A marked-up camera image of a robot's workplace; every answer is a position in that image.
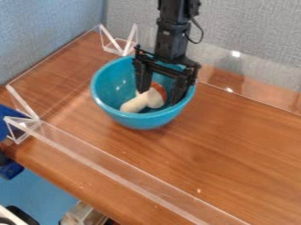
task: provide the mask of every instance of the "wooden table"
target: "wooden table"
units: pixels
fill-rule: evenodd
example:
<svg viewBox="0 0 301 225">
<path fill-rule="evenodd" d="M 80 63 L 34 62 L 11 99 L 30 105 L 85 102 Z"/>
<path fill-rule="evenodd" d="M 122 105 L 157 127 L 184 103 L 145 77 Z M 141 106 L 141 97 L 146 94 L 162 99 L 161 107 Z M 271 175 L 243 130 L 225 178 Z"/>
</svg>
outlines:
<svg viewBox="0 0 301 225">
<path fill-rule="evenodd" d="M 130 130 L 102 112 L 89 89 L 93 73 L 116 57 L 92 33 L 21 80 L 19 91 L 43 120 L 251 224 L 301 224 L 300 117 L 200 83 L 196 98 L 166 127 Z M 201 72 L 212 84 L 228 76 L 240 87 L 241 76 L 211 66 Z M 299 98 L 277 87 L 257 87 Z M 5 90 L 0 101 L 11 104 Z M 296 102 L 277 101 L 299 110 Z M 191 224 L 35 138 L 7 146 L 6 153 L 121 224 Z"/>
</svg>

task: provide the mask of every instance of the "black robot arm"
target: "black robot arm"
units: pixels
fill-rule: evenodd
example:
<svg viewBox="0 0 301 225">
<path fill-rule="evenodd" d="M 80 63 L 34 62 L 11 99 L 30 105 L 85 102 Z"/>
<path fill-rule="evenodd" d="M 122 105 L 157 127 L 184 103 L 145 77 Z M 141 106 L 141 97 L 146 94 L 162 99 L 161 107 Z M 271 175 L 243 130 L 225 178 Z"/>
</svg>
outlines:
<svg viewBox="0 0 301 225">
<path fill-rule="evenodd" d="M 192 85 L 196 84 L 201 65 L 187 57 L 191 40 L 191 28 L 195 17 L 200 15 L 200 0 L 160 0 L 161 17 L 158 18 L 158 34 L 154 54 L 136 47 L 136 67 L 137 89 L 140 93 L 152 87 L 153 73 L 161 73 L 176 79 L 170 104 L 176 105 L 185 97 Z M 157 62 L 168 64 L 181 64 L 183 71 L 169 69 Z"/>
</svg>

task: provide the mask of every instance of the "clear plastic corner brace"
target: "clear plastic corner brace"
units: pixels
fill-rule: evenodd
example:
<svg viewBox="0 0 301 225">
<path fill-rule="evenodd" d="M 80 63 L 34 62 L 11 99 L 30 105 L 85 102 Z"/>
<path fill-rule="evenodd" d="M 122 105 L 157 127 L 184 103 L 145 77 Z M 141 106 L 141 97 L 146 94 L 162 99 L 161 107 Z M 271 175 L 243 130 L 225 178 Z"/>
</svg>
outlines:
<svg viewBox="0 0 301 225">
<path fill-rule="evenodd" d="M 100 25 L 101 37 L 102 37 L 102 48 L 106 52 L 114 53 L 120 56 L 128 56 L 134 50 L 136 45 L 138 44 L 138 26 L 137 24 L 132 27 L 132 32 L 128 40 L 116 38 L 112 36 L 105 25 Z"/>
</svg>

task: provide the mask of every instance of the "gray fabric wall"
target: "gray fabric wall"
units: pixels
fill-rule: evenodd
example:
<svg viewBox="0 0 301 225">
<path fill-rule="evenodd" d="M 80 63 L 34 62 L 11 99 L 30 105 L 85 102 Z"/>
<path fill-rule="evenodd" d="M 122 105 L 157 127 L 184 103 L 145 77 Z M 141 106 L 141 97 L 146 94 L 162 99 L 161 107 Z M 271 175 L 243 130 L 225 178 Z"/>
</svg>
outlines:
<svg viewBox="0 0 301 225">
<path fill-rule="evenodd" d="M 102 0 L 0 0 L 0 83 L 102 20 Z"/>
<path fill-rule="evenodd" d="M 203 63 L 253 76 L 292 90 L 301 84 L 301 2 L 299 0 L 203 0 L 207 36 L 191 45 L 189 56 Z M 110 32 L 126 38 L 140 26 L 141 43 L 153 48 L 158 0 L 108 0 L 105 21 Z M 199 30 L 193 37 L 199 39 Z M 245 53 L 233 60 L 229 50 Z"/>
</svg>

